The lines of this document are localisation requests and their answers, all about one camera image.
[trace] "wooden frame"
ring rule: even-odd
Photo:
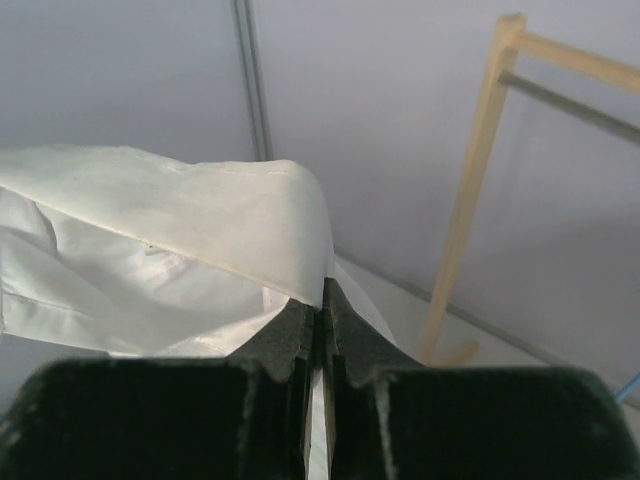
[[[432,362],[433,350],[471,233],[482,181],[509,87],[509,82],[500,81],[501,76],[514,77],[512,74],[520,52],[640,95],[639,69],[528,33],[524,14],[498,19],[419,353],[420,360],[425,364]],[[477,342],[466,345],[459,352],[447,355],[453,362],[449,360],[440,364],[460,363],[473,356],[477,348]]]

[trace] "wooden post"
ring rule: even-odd
[[[449,224],[444,256],[431,298],[426,332],[420,349],[419,358],[425,364],[431,361],[431,355],[443,325],[447,304],[469,240],[482,181],[507,96],[508,87],[498,82],[498,77],[503,71],[513,71],[518,53],[508,48],[508,45],[515,34],[524,31],[526,23],[526,15],[519,14],[501,17],[496,24],[471,137],[467,145],[462,179]]]

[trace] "wooden rack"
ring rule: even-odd
[[[608,58],[569,47],[526,31],[523,14],[503,16],[496,24],[489,61],[467,145],[462,179],[458,187],[444,255],[431,298],[420,360],[432,363],[433,350],[444,323],[447,305],[469,240],[482,181],[509,86],[518,88],[564,111],[618,135],[638,141],[640,129],[605,113],[582,105],[513,73],[518,53],[524,53],[561,68],[595,78],[605,84],[640,95],[640,70]],[[476,342],[447,355],[439,365],[462,363],[478,349]]]

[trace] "gray rod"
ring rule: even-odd
[[[256,159],[260,162],[273,160],[273,147],[271,145],[271,134],[264,102],[264,88],[262,86],[258,57],[253,7],[251,0],[231,0],[231,3],[235,14],[240,60],[242,62],[249,115],[251,117]]]
[[[603,130],[607,130],[614,135],[622,137],[634,143],[640,143],[640,128],[607,115],[600,110],[576,102],[564,95],[556,93],[526,78],[519,77],[509,72],[502,72],[499,77],[500,83],[521,90],[531,97],[551,105],[563,112],[570,113],[581,120],[596,125]]]

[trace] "wall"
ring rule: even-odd
[[[0,148],[254,157],[227,0],[2,2],[0,65]]]
[[[430,291],[496,18],[640,65],[636,0],[255,0],[277,157],[338,249]],[[519,71],[640,124],[640,99]],[[453,302],[620,384],[640,369],[640,149],[510,93]]]

